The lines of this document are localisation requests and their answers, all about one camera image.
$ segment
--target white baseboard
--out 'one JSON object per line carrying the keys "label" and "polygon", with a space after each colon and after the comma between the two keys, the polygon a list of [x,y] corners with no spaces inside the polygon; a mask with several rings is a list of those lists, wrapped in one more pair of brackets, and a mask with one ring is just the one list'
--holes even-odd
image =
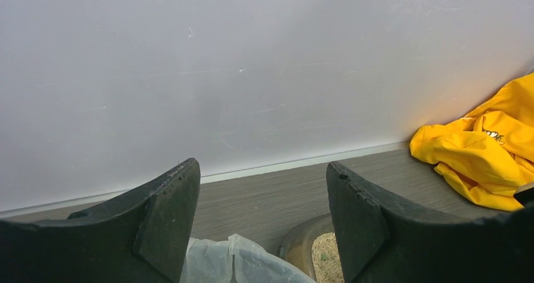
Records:
{"label": "white baseboard", "polygon": [[[383,153],[387,151],[394,151],[396,149],[404,149],[404,148],[407,148],[407,142],[398,142],[398,143],[393,143],[393,144],[386,144],[383,146],[368,147],[368,148],[357,149],[355,151],[350,151],[350,152],[345,152],[345,153],[331,154],[327,156],[303,159],[299,161],[280,163],[278,165],[262,166],[259,168],[251,168],[249,170],[233,171],[230,173],[204,176],[204,177],[201,177],[200,183],[201,184],[212,183],[212,182],[217,182],[217,181],[242,178],[242,177],[253,176],[253,175],[261,175],[265,173],[271,173],[274,171],[290,170],[292,168],[299,168],[299,167],[310,166],[310,165],[318,165],[321,163],[327,163],[327,162],[334,161],[334,160],[344,160],[344,159]],[[121,190],[118,192],[103,193],[100,195],[76,198],[72,200],[52,202],[49,204],[42,204],[42,205],[36,205],[36,206],[30,206],[30,207],[23,207],[20,209],[1,211],[0,218],[15,217],[15,216],[21,216],[25,214],[33,214],[34,212],[44,212],[44,211],[50,211],[53,209],[61,209],[65,207],[70,207],[74,205],[106,201],[128,191],[129,190]]]}

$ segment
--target gray wooden surface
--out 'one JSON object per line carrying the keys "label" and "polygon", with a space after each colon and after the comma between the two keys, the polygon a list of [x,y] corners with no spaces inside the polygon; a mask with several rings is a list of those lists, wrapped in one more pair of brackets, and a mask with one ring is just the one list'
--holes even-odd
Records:
{"label": "gray wooden surface", "polygon": [[[455,193],[432,166],[411,158],[407,149],[342,160],[371,182],[433,209],[474,218],[498,211],[478,207]],[[226,240],[247,237],[276,253],[296,225],[329,212],[327,164],[203,184],[191,236]],[[64,219],[90,205],[12,218],[17,221]]]}

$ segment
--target white panel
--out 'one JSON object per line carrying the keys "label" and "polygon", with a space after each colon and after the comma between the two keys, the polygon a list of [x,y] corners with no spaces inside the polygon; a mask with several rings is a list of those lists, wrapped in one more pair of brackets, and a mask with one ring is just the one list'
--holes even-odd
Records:
{"label": "white panel", "polygon": [[0,211],[406,140],[534,64],[534,0],[0,0]]}

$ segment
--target yellow garment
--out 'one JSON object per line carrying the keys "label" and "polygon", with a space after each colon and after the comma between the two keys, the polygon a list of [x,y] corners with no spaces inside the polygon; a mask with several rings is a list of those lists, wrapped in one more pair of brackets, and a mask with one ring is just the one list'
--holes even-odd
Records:
{"label": "yellow garment", "polygon": [[421,127],[415,158],[475,204],[515,211],[518,187],[534,182],[534,74],[510,81],[464,118]]}

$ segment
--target white plastic bag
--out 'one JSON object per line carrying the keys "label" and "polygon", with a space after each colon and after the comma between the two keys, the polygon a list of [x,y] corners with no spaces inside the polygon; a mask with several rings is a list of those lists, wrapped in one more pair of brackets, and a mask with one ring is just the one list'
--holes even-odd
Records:
{"label": "white plastic bag", "polygon": [[180,283],[311,283],[290,263],[238,234],[228,241],[190,238]]}

